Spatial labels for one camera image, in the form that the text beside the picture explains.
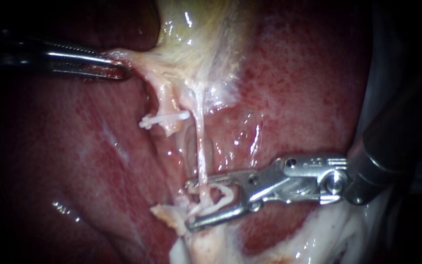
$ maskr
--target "forceps shaft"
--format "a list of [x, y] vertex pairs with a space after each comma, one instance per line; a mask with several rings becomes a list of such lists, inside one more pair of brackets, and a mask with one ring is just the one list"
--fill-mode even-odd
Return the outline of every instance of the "forceps shaft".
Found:
[[0, 32], [0, 68], [64, 73], [112, 81], [124, 81], [131, 77], [131, 69], [127, 65], [98, 50], [11, 30]]

